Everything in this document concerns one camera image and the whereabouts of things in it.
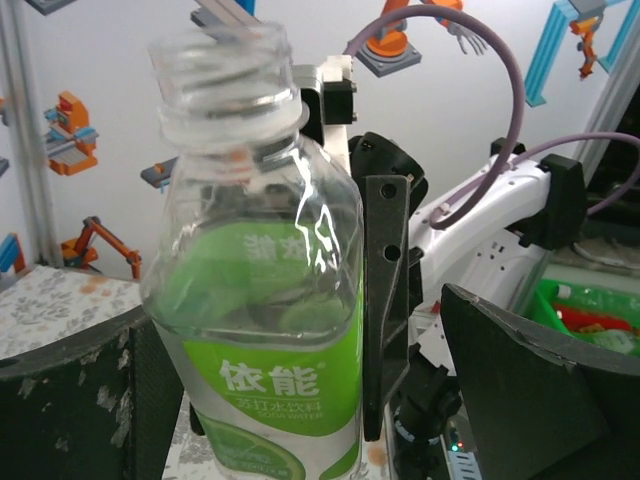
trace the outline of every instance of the green bottle label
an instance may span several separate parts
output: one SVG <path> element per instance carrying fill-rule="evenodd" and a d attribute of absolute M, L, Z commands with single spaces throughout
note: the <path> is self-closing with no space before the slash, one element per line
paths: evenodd
<path fill-rule="evenodd" d="M 174 312 L 165 317 L 170 326 L 254 332 L 250 347 L 222 338 L 190 338 L 183 345 L 206 383 L 242 414 L 321 442 L 321 437 L 338 434 L 339 441 L 328 439 L 331 447 L 323 447 L 320 454 L 323 480 L 347 473 L 360 454 L 360 438 L 354 438 L 359 426 L 354 422 L 359 421 L 361 395 L 363 290 L 361 279 L 356 279 L 355 297 L 349 302 L 334 292 L 333 274 L 318 278 L 318 272 L 335 267 L 331 262 L 349 254 L 335 248 L 332 227 L 327 225 L 243 221 L 219 226 L 195 239 L 159 298 L 161 311 Z M 199 299 L 212 307 L 206 309 L 207 318 L 201 316 Z M 320 349 L 276 349 L 267 344 L 269 334 L 291 338 L 331 331 L 338 337 Z M 283 480 L 316 476 L 301 467 L 312 460 L 298 459 L 282 445 L 232 425 L 233 417 L 222 423 L 201 412 L 199 416 L 226 468 Z M 355 426 L 341 432 L 348 425 Z M 247 450 L 247 442 L 254 447 Z"/>
<path fill-rule="evenodd" d="M 291 452 L 242 428 L 198 417 L 223 467 L 266 474 L 276 480 L 305 480 L 304 467 Z"/>
<path fill-rule="evenodd" d="M 356 414 L 361 388 L 361 315 L 340 341 L 321 351 L 246 349 L 184 342 L 195 368 L 227 402 L 289 433 L 322 437 Z"/>

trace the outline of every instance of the metal frame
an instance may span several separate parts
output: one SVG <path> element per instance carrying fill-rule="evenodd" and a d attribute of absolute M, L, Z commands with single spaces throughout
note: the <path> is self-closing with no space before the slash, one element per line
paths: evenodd
<path fill-rule="evenodd" d="M 0 75 L 6 96 L 9 137 L 16 152 L 14 166 L 26 208 L 26 221 L 35 257 L 62 267 L 62 252 L 55 239 L 51 192 L 47 182 L 47 156 L 42 142 L 22 0 L 0 1 Z"/>
<path fill-rule="evenodd" d="M 589 132 L 615 131 L 640 85 L 640 22 L 636 21 L 629 39 L 587 124 Z M 590 140 L 576 149 L 574 158 L 582 163 L 587 181 L 593 177 L 608 145 L 609 142 Z"/>

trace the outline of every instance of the black bracket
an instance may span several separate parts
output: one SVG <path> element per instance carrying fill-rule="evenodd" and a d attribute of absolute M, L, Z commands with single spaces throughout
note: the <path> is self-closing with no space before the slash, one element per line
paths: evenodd
<path fill-rule="evenodd" d="M 521 235 L 523 247 L 534 244 L 552 251 L 578 239 L 587 217 L 587 188 L 580 162 L 551 154 L 540 162 L 540 169 L 551 174 L 545 207 L 509 230 Z"/>
<path fill-rule="evenodd" d="M 416 295 L 410 302 L 410 291 L 420 288 L 421 252 L 409 251 L 408 224 L 411 204 L 417 207 L 428 185 L 409 155 L 374 133 L 352 139 L 349 150 L 364 205 L 363 425 L 365 440 L 374 441 L 409 371 L 408 318 L 419 302 Z"/>
<path fill-rule="evenodd" d="M 356 179 L 364 203 L 364 438 L 380 438 L 384 407 L 409 371 L 409 182 Z"/>

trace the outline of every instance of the green container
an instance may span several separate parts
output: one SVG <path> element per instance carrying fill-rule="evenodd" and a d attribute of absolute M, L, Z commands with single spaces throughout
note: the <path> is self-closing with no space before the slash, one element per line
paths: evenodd
<path fill-rule="evenodd" d="M 570 292 L 566 298 L 562 293 Z M 598 287 L 577 285 L 556 280 L 542 280 L 535 291 L 525 316 L 536 323 L 579 338 L 588 343 L 620 353 L 640 356 L 640 338 L 630 332 L 607 330 L 596 333 L 570 332 L 554 304 L 561 304 L 591 313 L 607 314 L 626 320 L 640 329 L 640 296 Z"/>

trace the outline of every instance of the white wall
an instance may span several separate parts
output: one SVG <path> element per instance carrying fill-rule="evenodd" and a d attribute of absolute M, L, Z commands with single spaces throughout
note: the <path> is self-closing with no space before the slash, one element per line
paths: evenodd
<path fill-rule="evenodd" d="M 147 46 L 194 27 L 189 15 L 196 7 L 191 0 L 78 0 L 46 17 L 24 7 L 41 110 L 69 90 L 100 135 L 97 167 L 71 177 L 50 172 L 60 241 L 77 237 L 82 220 L 97 215 L 146 265 L 153 258 L 165 196 L 140 171 L 176 152 L 160 139 L 160 96 Z M 97 268 L 131 278 L 122 256 L 101 239 L 93 246 Z"/>
<path fill-rule="evenodd" d="M 0 86 L 0 96 L 4 97 Z M 33 237 L 27 227 L 23 191 L 17 175 L 18 159 L 11 147 L 9 129 L 0 124 L 0 156 L 9 159 L 9 169 L 0 177 L 0 244 L 9 233 L 16 233 L 27 263 L 35 260 Z M 13 269 L 3 277 L 13 274 Z"/>
<path fill-rule="evenodd" d="M 296 62 L 318 63 L 341 53 L 383 3 L 258 0 L 256 15 L 286 26 Z M 526 74 L 551 5 L 552 0 L 468 0 L 465 10 L 506 40 Z M 628 5 L 607 10 L 597 37 L 600 53 L 608 50 Z M 76 237 L 83 218 L 98 215 L 149 264 L 165 197 L 139 174 L 174 151 L 159 138 L 159 94 L 146 48 L 161 34 L 191 28 L 196 6 L 192 0 L 77 0 L 46 17 L 24 6 L 42 110 L 70 90 L 85 103 L 100 134 L 97 167 L 72 177 L 49 176 L 60 241 Z M 360 120 L 351 132 L 393 138 L 425 168 L 431 199 L 486 161 L 490 142 L 506 133 L 511 98 L 505 70 L 492 52 L 464 56 L 455 38 L 430 19 L 411 20 L 408 35 L 423 54 L 421 65 L 378 79 L 357 64 Z M 528 146 L 584 130 L 602 93 L 607 74 L 601 68 L 579 81 L 576 43 L 567 34 L 545 89 L 548 103 L 527 107 L 521 141 Z M 101 256 L 98 268 L 130 276 L 116 252 L 100 240 L 94 246 Z"/>

